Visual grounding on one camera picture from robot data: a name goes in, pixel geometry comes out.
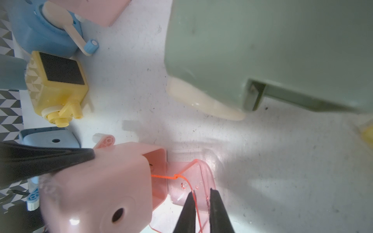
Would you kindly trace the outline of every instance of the yellow toy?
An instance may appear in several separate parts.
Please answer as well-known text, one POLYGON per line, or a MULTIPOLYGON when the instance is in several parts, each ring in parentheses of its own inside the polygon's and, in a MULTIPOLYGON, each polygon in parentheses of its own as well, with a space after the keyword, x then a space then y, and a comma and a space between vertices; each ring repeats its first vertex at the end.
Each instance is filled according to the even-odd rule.
POLYGON ((373 125, 369 126, 361 133, 361 138, 373 147, 373 125))
POLYGON ((57 127, 83 118, 80 103, 88 85, 79 62, 33 51, 25 80, 36 114, 57 127))

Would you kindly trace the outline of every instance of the blue plastic piece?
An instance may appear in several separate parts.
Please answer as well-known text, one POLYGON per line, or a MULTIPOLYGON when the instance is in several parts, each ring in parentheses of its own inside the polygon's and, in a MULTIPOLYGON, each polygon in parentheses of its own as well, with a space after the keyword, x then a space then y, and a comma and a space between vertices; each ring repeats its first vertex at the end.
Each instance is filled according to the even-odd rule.
POLYGON ((80 148, 74 134, 65 128, 24 129, 19 133, 21 144, 34 147, 80 148))
POLYGON ((98 47, 100 47, 100 45, 98 44, 98 42, 96 40, 93 40, 93 39, 90 39, 84 46, 84 50, 89 53, 89 54, 93 54, 94 52, 96 52, 96 50, 98 49, 98 47))
MULTIPOLYGON (((45 0, 13 0, 6 3, 12 32, 17 43, 29 54, 40 51, 70 58, 78 49, 65 30, 50 24, 41 9, 45 0)), ((80 22, 71 13, 74 27, 82 35, 80 22)))
POLYGON ((38 176, 34 176, 33 178, 31 178, 31 181, 32 181, 34 184, 38 184, 38 183, 39 183, 39 177, 38 177, 38 176))
POLYGON ((26 198, 26 201, 29 203, 34 203, 39 199, 39 188, 36 188, 32 191, 26 198))

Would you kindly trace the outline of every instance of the blue knob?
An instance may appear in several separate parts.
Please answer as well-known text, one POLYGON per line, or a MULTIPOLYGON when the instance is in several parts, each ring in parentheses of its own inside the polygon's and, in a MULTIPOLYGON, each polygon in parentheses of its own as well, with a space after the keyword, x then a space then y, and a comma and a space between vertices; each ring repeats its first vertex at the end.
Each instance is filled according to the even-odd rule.
POLYGON ((100 45, 98 44, 98 42, 96 40, 93 40, 93 39, 90 39, 84 46, 84 50, 89 53, 89 54, 93 54, 94 52, 96 52, 96 50, 98 49, 100 45))

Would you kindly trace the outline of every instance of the orange wire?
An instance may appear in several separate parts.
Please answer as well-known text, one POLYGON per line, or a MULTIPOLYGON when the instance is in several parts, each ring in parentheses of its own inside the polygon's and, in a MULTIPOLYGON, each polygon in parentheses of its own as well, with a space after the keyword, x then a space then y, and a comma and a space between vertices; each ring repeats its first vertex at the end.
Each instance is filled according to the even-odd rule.
POLYGON ((184 179, 188 183, 190 189, 192 190, 193 199, 194 199, 194 202, 195 202, 195 208, 197 210, 198 224, 200 225, 200 231, 199 232, 203 233, 202 232, 201 219, 200 219, 200 213, 198 211, 197 198, 195 196, 195 193, 194 193, 194 190, 192 188, 192 185, 189 183, 189 181, 184 176, 179 175, 179 174, 175 174, 173 177, 172 176, 160 176, 160 175, 151 175, 151 176, 155 177, 155 178, 163 178, 163 179, 170 179, 170 180, 176 180, 177 178, 182 178, 182 179, 184 179))

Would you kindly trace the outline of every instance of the hole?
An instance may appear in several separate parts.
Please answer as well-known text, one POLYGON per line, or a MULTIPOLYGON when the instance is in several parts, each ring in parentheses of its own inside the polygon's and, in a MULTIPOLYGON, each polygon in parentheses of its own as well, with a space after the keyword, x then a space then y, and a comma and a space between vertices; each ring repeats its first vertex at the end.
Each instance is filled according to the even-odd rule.
POLYGON ((124 209, 123 209, 123 208, 118 209, 118 210, 113 214, 112 222, 113 222, 113 223, 117 222, 117 221, 122 217, 123 212, 124 212, 124 209))

